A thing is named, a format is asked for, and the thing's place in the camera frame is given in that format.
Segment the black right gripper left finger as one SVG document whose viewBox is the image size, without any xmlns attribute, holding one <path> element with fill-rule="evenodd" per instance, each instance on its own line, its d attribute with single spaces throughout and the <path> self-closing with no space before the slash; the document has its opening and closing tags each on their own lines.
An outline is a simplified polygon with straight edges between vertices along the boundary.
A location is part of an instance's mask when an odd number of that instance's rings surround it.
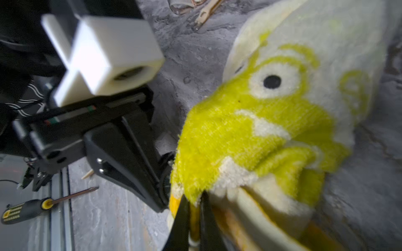
<svg viewBox="0 0 402 251">
<path fill-rule="evenodd" d="M 183 195 L 163 251 L 188 251 L 190 230 L 190 205 Z"/>
</svg>

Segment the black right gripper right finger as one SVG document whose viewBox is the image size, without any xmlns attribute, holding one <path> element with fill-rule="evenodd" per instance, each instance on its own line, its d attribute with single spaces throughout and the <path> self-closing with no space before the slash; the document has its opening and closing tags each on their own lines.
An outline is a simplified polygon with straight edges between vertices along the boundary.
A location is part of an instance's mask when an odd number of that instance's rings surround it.
<svg viewBox="0 0 402 251">
<path fill-rule="evenodd" d="M 227 250 L 206 191 L 202 193 L 200 202 L 200 237 L 201 251 Z"/>
</svg>

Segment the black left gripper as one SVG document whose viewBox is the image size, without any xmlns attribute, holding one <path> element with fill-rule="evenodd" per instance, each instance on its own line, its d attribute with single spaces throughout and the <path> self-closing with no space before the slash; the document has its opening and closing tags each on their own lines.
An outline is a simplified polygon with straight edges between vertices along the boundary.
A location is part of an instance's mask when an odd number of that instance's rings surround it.
<svg viewBox="0 0 402 251">
<path fill-rule="evenodd" d="M 155 212 L 166 209 L 174 154 L 156 150 L 152 100 L 153 91 L 143 86 L 15 120 L 16 136 L 34 158 L 28 179 L 33 191 L 86 158 L 96 175 L 134 193 Z"/>
</svg>

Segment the yellow green white towel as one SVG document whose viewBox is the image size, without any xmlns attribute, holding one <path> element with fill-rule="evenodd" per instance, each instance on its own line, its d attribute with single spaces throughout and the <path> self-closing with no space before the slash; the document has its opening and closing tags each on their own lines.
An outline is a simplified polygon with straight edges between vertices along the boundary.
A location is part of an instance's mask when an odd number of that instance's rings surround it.
<svg viewBox="0 0 402 251">
<path fill-rule="evenodd" d="M 223 82 L 187 114 L 170 211 L 202 193 L 242 251 L 341 251 L 312 224 L 326 176 L 351 155 L 402 22 L 401 1 L 278 1 L 242 26 Z"/>
</svg>

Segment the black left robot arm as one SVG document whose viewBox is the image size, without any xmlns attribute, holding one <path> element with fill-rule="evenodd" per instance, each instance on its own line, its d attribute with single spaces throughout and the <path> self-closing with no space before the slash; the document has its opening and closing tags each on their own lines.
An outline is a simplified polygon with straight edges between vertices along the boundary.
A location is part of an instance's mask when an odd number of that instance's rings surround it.
<svg viewBox="0 0 402 251">
<path fill-rule="evenodd" d="M 20 187 L 86 158 L 163 211 L 173 155 L 155 148 L 148 87 L 163 64 L 136 1 L 1 1 L 1 152 L 26 158 Z"/>
</svg>

